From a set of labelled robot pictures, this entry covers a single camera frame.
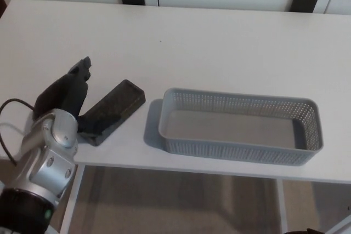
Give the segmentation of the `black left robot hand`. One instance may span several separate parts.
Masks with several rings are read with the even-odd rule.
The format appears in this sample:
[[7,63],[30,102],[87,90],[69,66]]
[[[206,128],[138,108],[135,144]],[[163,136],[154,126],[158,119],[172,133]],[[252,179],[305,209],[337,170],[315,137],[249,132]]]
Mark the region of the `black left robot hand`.
[[106,117],[80,116],[80,110],[87,96],[91,60],[87,56],[77,62],[67,74],[63,75],[43,91],[36,99],[32,119],[37,121],[53,109],[61,109],[73,115],[78,122],[78,132],[101,135],[105,129],[121,119],[119,114]]

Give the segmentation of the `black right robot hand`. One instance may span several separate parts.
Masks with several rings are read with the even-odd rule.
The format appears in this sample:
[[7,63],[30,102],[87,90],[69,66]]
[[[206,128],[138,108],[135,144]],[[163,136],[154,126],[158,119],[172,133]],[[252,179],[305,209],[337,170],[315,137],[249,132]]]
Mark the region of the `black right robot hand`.
[[302,231],[285,232],[285,234],[325,234],[325,233],[321,232],[321,231],[318,231],[318,230],[307,228],[306,230],[302,230]]

